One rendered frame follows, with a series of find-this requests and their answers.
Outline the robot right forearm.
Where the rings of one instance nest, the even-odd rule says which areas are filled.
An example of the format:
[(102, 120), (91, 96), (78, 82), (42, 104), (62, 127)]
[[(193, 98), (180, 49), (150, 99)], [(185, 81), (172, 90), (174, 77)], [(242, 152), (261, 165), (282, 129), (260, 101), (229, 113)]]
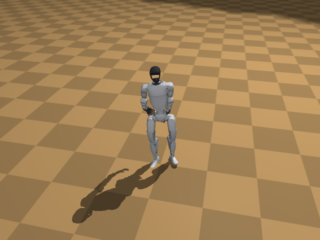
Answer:
[[(140, 100), (141, 101), (141, 100)], [(141, 103), (141, 106), (142, 106), (142, 109), (145, 109), (145, 110), (147, 110), (147, 103), (146, 104), (144, 104), (144, 103)]]

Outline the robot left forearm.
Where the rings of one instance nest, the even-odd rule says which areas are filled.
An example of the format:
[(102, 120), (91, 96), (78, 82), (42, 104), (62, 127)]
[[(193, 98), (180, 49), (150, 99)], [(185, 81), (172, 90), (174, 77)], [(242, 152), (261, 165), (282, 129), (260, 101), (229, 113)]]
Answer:
[(169, 112), (169, 110), (171, 110), (171, 108), (172, 108), (172, 104), (173, 104), (173, 102), (172, 103), (166, 103), (167, 105), (166, 105), (166, 112)]

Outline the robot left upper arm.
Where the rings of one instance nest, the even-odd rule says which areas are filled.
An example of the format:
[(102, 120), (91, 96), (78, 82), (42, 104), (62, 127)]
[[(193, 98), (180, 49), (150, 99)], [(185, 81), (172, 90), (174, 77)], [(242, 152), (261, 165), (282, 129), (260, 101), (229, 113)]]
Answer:
[(173, 103), (173, 94), (174, 94), (174, 84), (172, 82), (166, 82), (165, 83), (166, 88), (167, 88), (167, 103)]

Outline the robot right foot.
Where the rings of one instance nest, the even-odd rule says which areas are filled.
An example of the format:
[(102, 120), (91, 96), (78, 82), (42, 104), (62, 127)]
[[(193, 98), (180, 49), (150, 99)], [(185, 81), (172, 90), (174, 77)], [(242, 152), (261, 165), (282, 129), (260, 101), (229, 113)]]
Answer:
[(150, 164), (150, 167), (153, 168), (157, 165), (158, 161), (160, 160), (160, 158), (157, 156), (157, 160), (156, 158), (153, 159), (152, 163)]

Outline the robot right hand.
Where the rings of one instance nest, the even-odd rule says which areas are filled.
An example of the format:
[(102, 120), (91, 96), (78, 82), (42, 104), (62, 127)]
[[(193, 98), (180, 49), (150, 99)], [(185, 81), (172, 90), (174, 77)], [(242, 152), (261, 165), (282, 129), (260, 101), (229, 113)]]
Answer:
[[(147, 106), (147, 107), (148, 107), (148, 106)], [(145, 110), (145, 109), (143, 109), (143, 110)], [(152, 111), (152, 110), (153, 110), (153, 111)], [(155, 112), (154, 112), (155, 110), (154, 110), (154, 109), (151, 109), (150, 107), (148, 107), (147, 110), (145, 110), (145, 111), (147, 112), (148, 116), (150, 116), (150, 115), (152, 116), (152, 114), (154, 115), (154, 113), (155, 113)], [(153, 112), (153, 113), (152, 113), (152, 112)], [(150, 115), (149, 115), (149, 114), (150, 114)]]

